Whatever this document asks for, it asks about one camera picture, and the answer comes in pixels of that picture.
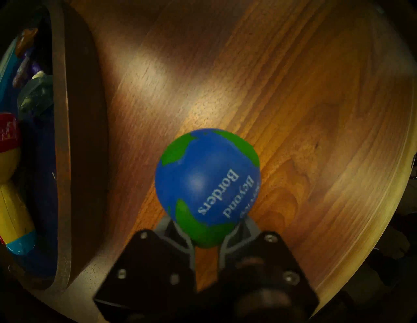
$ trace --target wood grain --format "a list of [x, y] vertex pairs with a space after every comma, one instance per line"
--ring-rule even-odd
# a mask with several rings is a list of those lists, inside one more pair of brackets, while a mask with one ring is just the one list
[[[153, 175], [164, 148], [200, 127], [232, 131], [259, 154], [250, 212], [279, 232], [325, 304], [387, 226], [417, 144], [417, 65], [367, 2], [73, 0], [89, 25], [109, 121], [106, 240], [59, 295], [78, 322], [134, 232], [163, 216]], [[197, 278], [216, 278], [197, 250]]]

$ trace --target bolt head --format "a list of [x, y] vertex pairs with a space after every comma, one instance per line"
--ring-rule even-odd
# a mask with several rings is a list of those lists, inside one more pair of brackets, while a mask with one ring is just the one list
[[265, 236], [265, 240], [268, 242], [278, 242], [278, 238], [276, 237], [276, 235], [273, 234], [267, 234]]
[[282, 274], [282, 278], [285, 280], [287, 284], [290, 284], [293, 286], [297, 285], [300, 282], [300, 276], [291, 270], [285, 271]]
[[125, 279], [126, 278], [126, 269], [119, 269], [117, 271], [117, 278], [119, 279]]

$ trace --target blue and green ball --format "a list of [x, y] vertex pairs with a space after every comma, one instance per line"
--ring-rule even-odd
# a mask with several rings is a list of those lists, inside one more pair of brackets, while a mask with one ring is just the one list
[[220, 129], [199, 129], [174, 140], [155, 175], [163, 208], [202, 248], [220, 244], [247, 215], [260, 184], [254, 148]]

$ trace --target green continent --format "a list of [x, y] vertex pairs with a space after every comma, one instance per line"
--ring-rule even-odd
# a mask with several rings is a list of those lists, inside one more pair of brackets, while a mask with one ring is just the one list
[[250, 143], [246, 140], [240, 138], [239, 136], [235, 135], [234, 133], [230, 133], [224, 130], [214, 130], [215, 133], [218, 135], [226, 138], [227, 140], [233, 142], [233, 144], [247, 157], [251, 160], [251, 162], [256, 166], [259, 167], [259, 157], [254, 148]]
[[175, 218], [180, 228], [201, 248], [211, 248], [219, 245], [236, 225], [235, 223], [225, 223], [209, 227], [200, 223], [193, 217], [187, 204], [180, 198], [175, 206]]
[[181, 157], [184, 156], [189, 143], [194, 139], [197, 138], [191, 136], [190, 133], [186, 133], [185, 135], [182, 135], [181, 137], [171, 142], [162, 154], [162, 166], [171, 164], [181, 159]]

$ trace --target screw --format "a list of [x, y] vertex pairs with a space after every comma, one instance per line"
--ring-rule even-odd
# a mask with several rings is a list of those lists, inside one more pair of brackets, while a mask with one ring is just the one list
[[180, 276], [176, 273], [172, 273], [171, 277], [169, 278], [169, 282], [171, 285], [177, 285], [180, 282]]
[[119, 269], [117, 271], [117, 278], [125, 279], [126, 278], [126, 269]]
[[282, 278], [290, 285], [297, 285], [300, 282], [300, 276], [293, 271], [285, 271], [282, 274]]
[[267, 234], [265, 236], [265, 240], [268, 242], [278, 242], [278, 238], [274, 236], [273, 234]]

